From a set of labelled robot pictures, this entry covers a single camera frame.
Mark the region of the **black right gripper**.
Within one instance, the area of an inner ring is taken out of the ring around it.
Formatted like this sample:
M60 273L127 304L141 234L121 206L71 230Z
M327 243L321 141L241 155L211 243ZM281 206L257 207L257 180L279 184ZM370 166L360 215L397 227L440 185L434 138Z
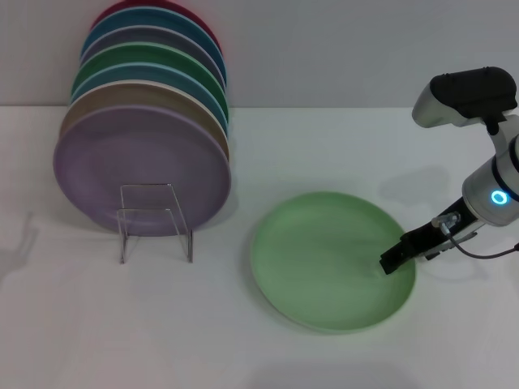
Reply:
M463 198L440 213L440 216L455 213L460 220L449 231L457 242L475 237L476 231L483 227L469 210ZM401 236L400 241L380 256L380 266L386 275L393 274L400 266L416 257L417 261L430 261L441 255L449 240L431 222Z

